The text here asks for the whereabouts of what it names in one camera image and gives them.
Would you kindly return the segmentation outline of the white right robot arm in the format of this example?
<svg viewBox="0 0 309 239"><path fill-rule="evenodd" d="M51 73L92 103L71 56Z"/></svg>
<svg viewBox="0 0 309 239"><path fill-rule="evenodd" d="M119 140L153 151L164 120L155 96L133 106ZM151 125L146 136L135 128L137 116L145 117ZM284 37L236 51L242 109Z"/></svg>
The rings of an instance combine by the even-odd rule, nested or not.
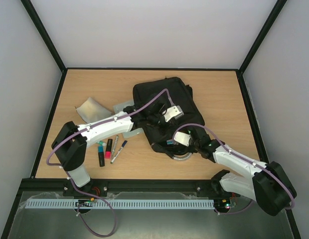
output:
<svg viewBox="0 0 309 239"><path fill-rule="evenodd" d="M295 206L297 192L279 163L258 161L237 152L217 136L210 138L212 131L199 124L190 124L184 133L187 134L185 146L229 168L213 181L212 189L216 194L239 194L257 203L271 216Z"/></svg>

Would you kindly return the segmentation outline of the black student backpack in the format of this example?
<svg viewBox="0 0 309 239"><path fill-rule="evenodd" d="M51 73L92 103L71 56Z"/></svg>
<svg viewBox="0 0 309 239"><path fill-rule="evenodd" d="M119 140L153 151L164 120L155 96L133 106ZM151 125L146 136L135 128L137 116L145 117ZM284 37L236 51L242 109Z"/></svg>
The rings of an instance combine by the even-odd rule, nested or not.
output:
<svg viewBox="0 0 309 239"><path fill-rule="evenodd" d="M173 141L179 127L188 137L205 136L201 129L186 127L187 123L203 125L204 119L194 103L192 88L181 78L171 77L136 84L133 87L133 100L137 111L132 116L134 127L143 129L154 152L181 160L197 152L191 143Z"/></svg>

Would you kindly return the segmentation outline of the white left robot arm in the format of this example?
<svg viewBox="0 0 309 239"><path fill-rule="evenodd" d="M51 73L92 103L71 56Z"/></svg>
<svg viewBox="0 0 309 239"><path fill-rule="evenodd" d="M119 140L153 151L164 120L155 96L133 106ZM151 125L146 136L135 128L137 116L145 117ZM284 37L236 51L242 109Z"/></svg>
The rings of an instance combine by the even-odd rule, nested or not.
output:
<svg viewBox="0 0 309 239"><path fill-rule="evenodd" d="M158 102L151 100L140 108L133 105L131 110L125 109L92 123L75 125L72 121L67 122L52 143L47 165L62 168L78 188L86 186L91 181L84 166L86 149L98 141L138 128L137 124L141 122L138 117Z"/></svg>

